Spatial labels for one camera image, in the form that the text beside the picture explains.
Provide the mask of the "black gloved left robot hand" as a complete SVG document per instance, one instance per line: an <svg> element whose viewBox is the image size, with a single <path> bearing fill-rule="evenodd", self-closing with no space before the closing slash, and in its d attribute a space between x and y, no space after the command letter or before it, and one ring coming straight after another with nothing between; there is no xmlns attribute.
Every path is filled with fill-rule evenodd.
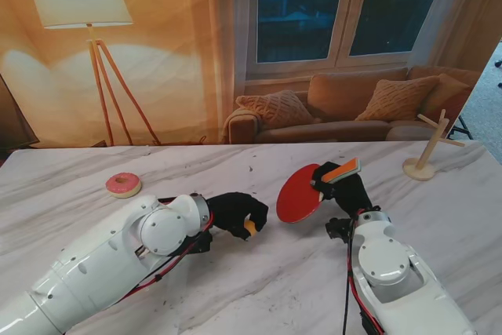
<svg viewBox="0 0 502 335"><path fill-rule="evenodd" d="M206 203L213 213L213 224L242 240L252 235L245 227L246 220L254 223L256 231L267 223L268 206L246 193L228 192L208 198Z"/></svg>

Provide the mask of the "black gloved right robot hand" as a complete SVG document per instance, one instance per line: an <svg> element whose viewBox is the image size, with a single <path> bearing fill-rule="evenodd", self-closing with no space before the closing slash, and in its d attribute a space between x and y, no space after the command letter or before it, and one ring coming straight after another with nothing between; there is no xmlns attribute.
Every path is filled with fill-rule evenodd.
<svg viewBox="0 0 502 335"><path fill-rule="evenodd" d="M343 165L325 162L314 169L310 185L318 192L320 202L334 199L349 217L356 218L364 212L380 209L370 201L360 171L358 158Z"/></svg>

